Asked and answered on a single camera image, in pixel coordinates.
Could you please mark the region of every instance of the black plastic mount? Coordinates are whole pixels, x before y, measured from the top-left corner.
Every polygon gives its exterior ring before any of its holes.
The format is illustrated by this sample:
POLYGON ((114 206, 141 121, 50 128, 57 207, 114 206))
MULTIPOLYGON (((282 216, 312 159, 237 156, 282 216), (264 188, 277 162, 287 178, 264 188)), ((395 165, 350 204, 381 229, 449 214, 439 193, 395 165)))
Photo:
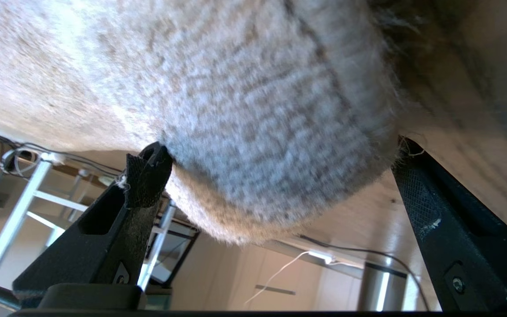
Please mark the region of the black plastic mount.
POLYGON ((125 182, 113 183, 14 282, 23 308, 60 283, 137 283, 172 159, 159 143, 127 154, 125 182))
POLYGON ((443 311, 507 311, 507 225, 418 144, 402 148, 394 179, 443 311))

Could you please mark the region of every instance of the white metal frame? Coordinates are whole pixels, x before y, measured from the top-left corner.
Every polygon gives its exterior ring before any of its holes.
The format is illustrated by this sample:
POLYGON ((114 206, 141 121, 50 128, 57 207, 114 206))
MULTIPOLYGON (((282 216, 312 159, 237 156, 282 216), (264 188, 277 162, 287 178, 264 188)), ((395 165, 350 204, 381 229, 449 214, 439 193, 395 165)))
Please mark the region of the white metal frame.
MULTIPOLYGON (((48 241, 46 242, 46 247, 50 246, 51 243, 56 241, 56 239, 60 237, 62 233, 64 233, 65 229, 67 229, 68 225, 64 225, 63 221, 60 221, 60 224, 58 224, 56 223, 56 221, 49 220, 48 217, 44 217, 37 213, 32 213, 31 211, 28 211, 28 208, 30 207, 30 204, 32 203, 34 197, 51 201, 53 203, 57 203, 59 205, 66 206, 82 212, 87 209, 87 206, 82 205, 80 203, 75 203, 68 199, 57 197, 38 190, 40 188, 40 185, 42 185, 44 178, 46 177, 46 175, 48 175, 48 172, 52 169, 51 159, 53 159, 56 156, 54 153, 44 153, 42 157, 43 160, 41 160, 36 166, 36 169, 34 170, 32 176, 30 177, 28 184, 26 185, 24 191, 21 194, 21 197, 18 199, 18 202, 16 203, 14 209, 12 210, 9 218, 7 219, 4 225, 4 228, 0 233, 0 265, 5 255, 7 254, 9 247, 14 242, 27 216, 32 217, 32 219, 40 221, 41 223, 48 225, 53 229, 52 233, 48 237, 48 241)), ((167 235, 169 224, 173 219, 174 213, 175 207, 170 202, 166 211, 163 213, 160 228, 158 229, 154 227, 154 230, 156 233, 158 233, 158 236, 156 237, 153 243, 148 260, 145 261, 142 265, 142 269, 140 271, 137 283, 137 285, 139 285, 142 288, 142 290, 146 289, 147 283, 151 277, 151 272, 155 266, 155 262, 157 261, 158 255, 162 248, 165 236, 167 235)))

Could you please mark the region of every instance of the black textured surface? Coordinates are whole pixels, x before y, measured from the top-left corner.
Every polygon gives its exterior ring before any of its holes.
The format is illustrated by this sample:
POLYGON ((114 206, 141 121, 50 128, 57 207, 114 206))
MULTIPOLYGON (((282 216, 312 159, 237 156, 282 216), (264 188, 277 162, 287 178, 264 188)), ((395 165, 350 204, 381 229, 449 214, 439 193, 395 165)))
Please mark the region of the black textured surface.
POLYGON ((507 311, 507 225, 428 153, 408 153, 393 174, 443 311, 507 311))
POLYGON ((60 283, 113 283, 122 263, 137 283, 157 204, 171 174, 167 149, 154 143, 127 155, 127 186, 105 192, 13 283, 22 307, 37 307, 60 283))

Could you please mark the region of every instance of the screw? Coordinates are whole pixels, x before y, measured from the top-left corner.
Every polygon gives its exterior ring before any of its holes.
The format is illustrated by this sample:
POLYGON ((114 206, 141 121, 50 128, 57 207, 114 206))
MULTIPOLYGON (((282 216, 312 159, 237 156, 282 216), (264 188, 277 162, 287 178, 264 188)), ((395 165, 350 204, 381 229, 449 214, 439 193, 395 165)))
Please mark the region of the screw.
POLYGON ((459 294, 465 293, 465 283, 460 277, 457 276, 453 278, 453 288, 459 294))

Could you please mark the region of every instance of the bolt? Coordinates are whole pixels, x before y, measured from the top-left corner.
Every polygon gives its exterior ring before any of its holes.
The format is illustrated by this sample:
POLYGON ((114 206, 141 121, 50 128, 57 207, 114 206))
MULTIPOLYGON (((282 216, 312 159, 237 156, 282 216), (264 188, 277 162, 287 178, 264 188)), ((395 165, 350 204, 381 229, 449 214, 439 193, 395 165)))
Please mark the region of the bolt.
POLYGON ((457 293, 462 294, 465 292, 465 283, 460 277, 454 277, 453 278, 453 288, 457 293))

